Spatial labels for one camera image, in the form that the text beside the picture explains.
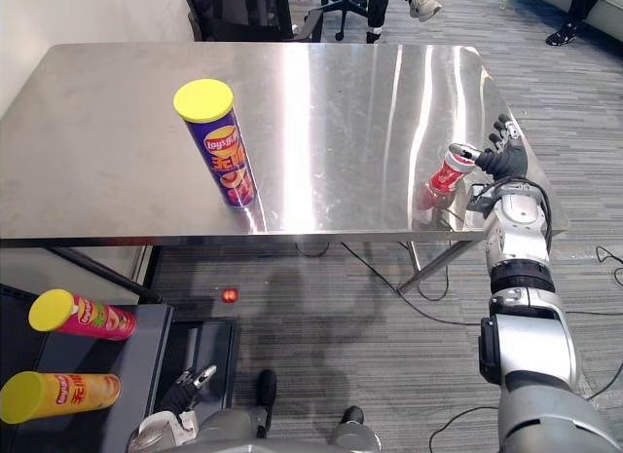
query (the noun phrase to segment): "power cord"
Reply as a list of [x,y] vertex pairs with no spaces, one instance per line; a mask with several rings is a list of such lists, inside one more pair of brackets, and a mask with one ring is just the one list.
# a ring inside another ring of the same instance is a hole
[[[612,253],[610,250],[608,250],[604,246],[597,245],[595,247],[595,254],[597,255],[597,260],[600,263],[604,263],[606,260],[608,260],[608,258],[611,258],[615,261],[618,261],[621,265],[623,265],[623,259],[616,256],[614,253]],[[614,271],[612,272],[612,275],[614,276],[614,280],[616,281],[616,283],[619,284],[621,287],[623,287],[623,266],[615,268]]]
[[430,437],[428,438],[428,451],[430,453],[433,453],[432,451],[432,440],[438,436],[440,433],[444,432],[446,429],[448,429],[450,427],[450,425],[456,420],[459,419],[461,417],[463,417],[466,414],[469,414],[470,412],[475,412],[475,411],[480,411],[483,409],[491,409],[494,411],[497,411],[497,406],[478,406],[478,407],[472,407],[471,409],[465,409],[464,411],[460,412],[459,414],[457,414],[455,417],[453,417],[452,419],[450,419],[446,424],[444,424],[443,427],[437,429],[435,432],[433,432]]
[[616,382],[616,379],[619,378],[619,375],[621,375],[622,371],[623,371],[623,362],[621,362],[621,364],[619,365],[619,368],[616,370],[616,373],[614,374],[612,379],[609,382],[607,382],[605,384],[605,386],[601,390],[599,390],[598,392],[593,393],[592,395],[586,397],[585,399],[587,401],[590,401],[591,399],[601,395],[603,392],[608,390],[612,385],[614,385],[614,382]]
[[[405,248],[406,250],[409,250],[409,247],[407,245],[404,245],[402,242],[399,242],[399,244]],[[446,265],[445,267],[445,277],[446,277],[446,284],[444,287],[444,291],[443,293],[439,296],[439,297],[430,297],[429,295],[426,295],[423,290],[421,290],[420,287],[420,283],[417,284],[417,289],[418,292],[420,293],[420,295],[426,299],[428,302],[439,302],[440,300],[442,300],[444,297],[446,297],[448,295],[448,290],[450,289],[450,277],[448,276],[448,265]]]
[[[597,256],[597,261],[599,261],[600,263],[604,263],[606,260],[608,260],[608,258],[612,258],[613,260],[616,260],[623,265],[623,259],[610,252],[610,250],[608,250],[604,246],[597,245],[595,247],[595,255]],[[621,279],[617,276],[619,273],[623,274],[623,267],[615,268],[612,272],[612,275],[614,276],[614,280],[623,287],[623,282],[621,282]],[[590,312],[584,310],[571,310],[568,311],[567,314],[596,315],[600,317],[623,317],[623,312]]]
[[319,258],[319,257],[321,257],[322,255],[324,255],[327,252],[327,250],[329,249],[330,246],[331,246],[331,243],[327,242],[327,246],[325,248],[323,248],[322,251],[320,251],[318,253],[305,253],[304,251],[301,251],[301,249],[299,248],[299,245],[297,243],[294,243],[294,247],[296,248],[296,251],[299,254],[301,254],[301,255],[303,255],[303,256],[305,256],[307,258]]
[[411,307],[413,310],[415,310],[416,312],[418,312],[420,315],[422,315],[424,318],[429,319],[429,320],[433,320],[433,321],[437,321],[438,323],[444,323],[444,324],[452,324],[455,326],[480,326],[480,323],[465,323],[463,321],[450,321],[450,320],[443,320],[443,319],[438,319],[437,317],[433,317],[432,315],[427,314],[424,310],[419,309],[418,307],[416,307],[409,299],[407,299],[402,292],[400,292],[400,290],[396,287],[394,287],[394,285],[392,283],[389,282],[389,280],[383,276],[379,271],[377,271],[377,269],[372,266],[370,263],[368,263],[366,260],[364,260],[363,258],[361,258],[357,253],[355,253],[348,245],[346,245],[344,242],[341,242],[342,246],[348,250],[348,252],[350,252],[350,254],[352,256],[354,256],[357,260],[359,260],[361,263],[363,263],[375,276],[377,276],[379,279],[381,279],[386,285],[387,287],[389,287],[391,289],[391,291],[396,294],[398,297],[400,297],[402,300],[405,301],[405,303]]

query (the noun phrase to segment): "sneaker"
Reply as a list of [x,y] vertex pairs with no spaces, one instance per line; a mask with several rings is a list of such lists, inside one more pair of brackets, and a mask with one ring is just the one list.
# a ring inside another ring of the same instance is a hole
[[383,31],[380,27],[373,27],[366,33],[366,44],[374,44],[381,37]]
[[409,15],[420,21],[428,21],[440,10],[441,4],[437,0],[409,0]]
[[548,46],[559,47],[573,42],[575,40],[575,35],[577,34],[577,27],[578,24],[576,22],[570,21],[566,23],[554,34],[550,34],[549,37],[545,39],[545,44]]

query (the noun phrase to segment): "table top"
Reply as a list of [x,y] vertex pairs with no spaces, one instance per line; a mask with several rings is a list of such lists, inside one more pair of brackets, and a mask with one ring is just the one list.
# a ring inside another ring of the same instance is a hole
[[[227,207],[175,91],[227,82],[259,195]],[[466,185],[430,222],[417,188],[447,146],[510,111],[473,48],[351,44],[53,47],[0,122],[0,245],[477,240]],[[568,220],[527,144],[528,177]]]

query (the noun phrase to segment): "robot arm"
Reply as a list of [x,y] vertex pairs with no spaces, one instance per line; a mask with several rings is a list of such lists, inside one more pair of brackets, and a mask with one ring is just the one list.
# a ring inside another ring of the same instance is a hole
[[481,321],[479,359],[483,377],[501,388],[500,452],[621,452],[599,413],[574,392],[580,362],[549,272],[544,192],[521,178],[525,151],[517,137],[509,141],[498,154],[451,148],[504,179],[470,203],[485,216],[492,297]]

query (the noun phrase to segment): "yellow lid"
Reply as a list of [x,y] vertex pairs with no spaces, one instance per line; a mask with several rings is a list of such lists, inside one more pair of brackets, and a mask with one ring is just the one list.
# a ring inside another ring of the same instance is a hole
[[0,390],[0,419],[19,424],[31,419],[43,399],[43,381],[37,372],[20,372]]
[[28,312],[28,321],[37,331],[54,331],[71,316],[73,296],[63,289],[51,289],[34,301]]
[[229,86],[218,80],[195,80],[182,86],[173,98],[173,107],[189,122],[204,124],[226,115],[234,105]]

